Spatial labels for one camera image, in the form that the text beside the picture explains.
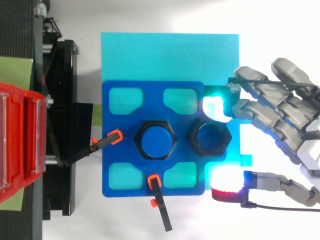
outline black hexagonal ring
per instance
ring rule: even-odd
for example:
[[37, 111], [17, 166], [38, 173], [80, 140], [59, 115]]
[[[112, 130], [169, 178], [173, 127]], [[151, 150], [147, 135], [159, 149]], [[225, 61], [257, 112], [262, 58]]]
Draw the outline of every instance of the black hexagonal ring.
[[232, 135], [226, 123], [199, 117], [188, 132], [188, 139], [200, 157], [219, 157], [226, 151]]

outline red storage container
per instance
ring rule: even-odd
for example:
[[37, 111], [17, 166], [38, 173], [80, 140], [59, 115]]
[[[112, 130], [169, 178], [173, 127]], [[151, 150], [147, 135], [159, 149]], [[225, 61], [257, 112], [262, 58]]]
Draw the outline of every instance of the red storage container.
[[43, 174], [46, 112], [41, 94], [0, 83], [0, 203]]
[[24, 91], [0, 83], [0, 203], [24, 186]]

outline metal bolt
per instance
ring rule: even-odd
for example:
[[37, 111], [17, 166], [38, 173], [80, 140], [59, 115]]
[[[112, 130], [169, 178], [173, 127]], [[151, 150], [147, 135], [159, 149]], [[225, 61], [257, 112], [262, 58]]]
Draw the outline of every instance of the metal bolt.
[[46, 102], [46, 107], [49, 109], [51, 108], [51, 105], [54, 104], [54, 100], [51, 98], [51, 95], [49, 94], [48, 96], [46, 96], [45, 98], [45, 102]]
[[80, 48], [78, 46], [73, 47], [73, 54], [74, 55], [79, 55], [80, 54]]
[[47, 17], [47, 7], [44, 3], [38, 3], [34, 9], [34, 15], [37, 18], [44, 19]]

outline black hex nut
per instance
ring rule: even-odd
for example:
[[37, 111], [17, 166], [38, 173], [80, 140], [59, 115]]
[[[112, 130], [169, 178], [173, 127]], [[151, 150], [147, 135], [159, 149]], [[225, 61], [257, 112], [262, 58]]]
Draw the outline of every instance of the black hex nut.
[[[203, 128], [204, 126], [214, 128], [219, 138], [218, 144], [209, 149], [203, 148], [198, 141], [198, 133], [200, 129]], [[229, 132], [226, 123], [199, 117], [196, 120], [194, 120], [194, 123], [190, 131], [188, 132], [188, 139], [194, 151], [200, 157], [220, 157], [226, 151], [232, 139], [232, 135]]]
[[[162, 127], [164, 129], [166, 129], [172, 137], [171, 149], [169, 150], [169, 152], [166, 155], [161, 156], [161, 157], [149, 156], [148, 154], [145, 153], [145, 151], [143, 150], [143, 147], [142, 147], [142, 136], [143, 136], [144, 132], [148, 128], [154, 127], [154, 126], [158, 126], [158, 127]], [[139, 128], [139, 130], [137, 131], [137, 133], [135, 134], [133, 140], [134, 140], [134, 143], [135, 143], [136, 147], [138, 148], [141, 156], [147, 160], [165, 160], [165, 159], [167, 159], [178, 142], [178, 139], [177, 139], [173, 129], [171, 128], [169, 122], [164, 121], [164, 120], [146, 120], [146, 121], [144, 121], [142, 123], [141, 127]]]

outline black clamp arm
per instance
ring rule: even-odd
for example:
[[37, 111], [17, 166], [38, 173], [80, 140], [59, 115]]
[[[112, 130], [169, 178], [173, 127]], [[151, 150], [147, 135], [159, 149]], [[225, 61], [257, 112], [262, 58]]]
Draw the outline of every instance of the black clamp arm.
[[161, 182], [160, 182], [159, 176], [152, 175], [152, 176], [148, 177], [148, 182], [149, 182], [150, 189], [153, 191], [154, 197], [155, 197], [155, 199], [152, 199], [150, 201], [151, 205], [154, 208], [155, 207], [159, 208], [165, 231], [166, 232], [171, 231], [172, 226], [170, 223], [170, 219], [169, 219], [169, 215], [168, 215], [167, 208], [165, 205], [165, 201], [164, 201], [161, 189], [160, 189]]
[[116, 144], [123, 139], [122, 133], [119, 130], [115, 130], [110, 132], [107, 137], [97, 141], [94, 138], [92, 139], [93, 144], [88, 148], [85, 148], [69, 158], [64, 159], [62, 162], [66, 167], [71, 166], [75, 162], [89, 156], [90, 154], [103, 149], [104, 147], [108, 146], [109, 144]]

